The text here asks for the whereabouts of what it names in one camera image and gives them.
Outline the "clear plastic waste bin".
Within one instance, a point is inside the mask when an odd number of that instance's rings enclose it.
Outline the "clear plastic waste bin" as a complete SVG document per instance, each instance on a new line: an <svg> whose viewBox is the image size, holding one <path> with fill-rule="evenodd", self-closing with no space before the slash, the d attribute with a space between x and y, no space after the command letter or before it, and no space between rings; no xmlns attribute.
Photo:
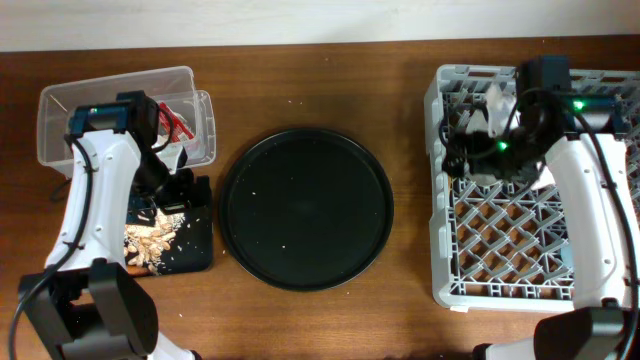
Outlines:
<svg viewBox="0 0 640 360"><path fill-rule="evenodd" d="M168 108L186 127L181 136L187 168L206 166L216 158L216 130L209 94L198 90L194 72L176 66L93 78L57 85L41 91L37 115L37 158L66 177L73 172L73 155L63 140L68 118L83 105L112 102L121 92L142 90Z"/></svg>

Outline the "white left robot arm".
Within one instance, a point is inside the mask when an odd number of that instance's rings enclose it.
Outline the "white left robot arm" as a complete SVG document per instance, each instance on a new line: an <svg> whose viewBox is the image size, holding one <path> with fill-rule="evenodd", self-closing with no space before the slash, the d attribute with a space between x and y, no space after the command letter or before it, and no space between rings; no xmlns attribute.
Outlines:
<svg viewBox="0 0 640 360"><path fill-rule="evenodd" d="M20 280L11 358L22 316L53 359L198 358L160 332L154 301L128 273L123 253L129 213L212 206L210 181L185 168L184 150L171 166L159 158L165 113L138 90L79 106L70 116L64 140L73 174L64 220L43 272Z"/></svg>

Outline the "black rectangular tray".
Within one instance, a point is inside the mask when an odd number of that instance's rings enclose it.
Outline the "black rectangular tray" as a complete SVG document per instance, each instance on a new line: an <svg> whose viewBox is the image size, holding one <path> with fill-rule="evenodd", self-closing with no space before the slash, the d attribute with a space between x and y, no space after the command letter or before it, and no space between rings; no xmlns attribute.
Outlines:
<svg viewBox="0 0 640 360"><path fill-rule="evenodd" d="M127 224L152 226L159 212L162 210L130 211ZM173 242L174 249L161 257L165 266L159 275L176 275L183 273L204 271L213 263L213 198L211 189L211 204L206 207L187 209L183 212L186 217L181 229L177 232L177 239Z"/></svg>

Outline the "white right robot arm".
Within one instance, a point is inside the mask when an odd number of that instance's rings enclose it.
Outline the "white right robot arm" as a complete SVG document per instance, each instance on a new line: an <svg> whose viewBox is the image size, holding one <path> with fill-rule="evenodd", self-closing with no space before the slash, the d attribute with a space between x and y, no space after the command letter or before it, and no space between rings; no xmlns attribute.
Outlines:
<svg viewBox="0 0 640 360"><path fill-rule="evenodd" d="M481 344L476 359L632 358L639 339L639 230L626 180L618 102L571 85L565 56L518 67L516 101L499 129L441 140L449 175L535 182L550 170L559 190L577 289L570 312L538 323L532 339Z"/></svg>

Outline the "grey dishwasher rack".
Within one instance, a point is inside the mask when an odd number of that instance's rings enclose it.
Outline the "grey dishwasher rack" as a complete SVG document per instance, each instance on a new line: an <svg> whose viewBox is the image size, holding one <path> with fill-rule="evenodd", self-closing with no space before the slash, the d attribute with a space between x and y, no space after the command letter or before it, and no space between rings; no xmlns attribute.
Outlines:
<svg viewBox="0 0 640 360"><path fill-rule="evenodd" d="M639 75L570 68L571 85L613 97L626 127L624 168L639 230ZM562 199L550 170L533 186L442 170L442 123L466 131L496 83L516 96L518 67L444 65L424 97L425 142L435 197L429 222L432 291L448 309L567 312L577 276Z"/></svg>

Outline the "light grey plate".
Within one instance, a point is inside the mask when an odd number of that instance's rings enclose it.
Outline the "light grey plate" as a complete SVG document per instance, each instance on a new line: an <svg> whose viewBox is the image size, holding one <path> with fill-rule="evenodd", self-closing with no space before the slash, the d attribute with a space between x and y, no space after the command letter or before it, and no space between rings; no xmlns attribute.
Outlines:
<svg viewBox="0 0 640 360"><path fill-rule="evenodd" d="M469 172L478 179L520 182L533 186L544 172L544 160L520 135L491 138L488 134L488 110L479 106L464 133L464 154Z"/></svg>

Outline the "red snack wrapper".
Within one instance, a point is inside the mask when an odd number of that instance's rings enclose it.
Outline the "red snack wrapper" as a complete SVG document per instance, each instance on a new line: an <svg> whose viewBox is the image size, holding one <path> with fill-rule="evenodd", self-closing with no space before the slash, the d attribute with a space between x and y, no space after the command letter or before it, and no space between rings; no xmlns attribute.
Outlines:
<svg viewBox="0 0 640 360"><path fill-rule="evenodd" d="M164 102L159 103L159 108L161 109L159 123L164 133L171 135L171 143L186 142L195 138L195 133L180 114L171 110Z"/></svg>

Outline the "round black serving tray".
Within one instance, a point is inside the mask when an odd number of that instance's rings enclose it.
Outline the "round black serving tray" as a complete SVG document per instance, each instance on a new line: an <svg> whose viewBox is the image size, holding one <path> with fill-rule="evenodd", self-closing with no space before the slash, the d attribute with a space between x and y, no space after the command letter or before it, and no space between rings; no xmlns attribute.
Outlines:
<svg viewBox="0 0 640 360"><path fill-rule="evenodd" d="M225 178L219 228L235 260L266 284L322 291L364 272L394 221L390 181L355 140L322 128L271 134Z"/></svg>

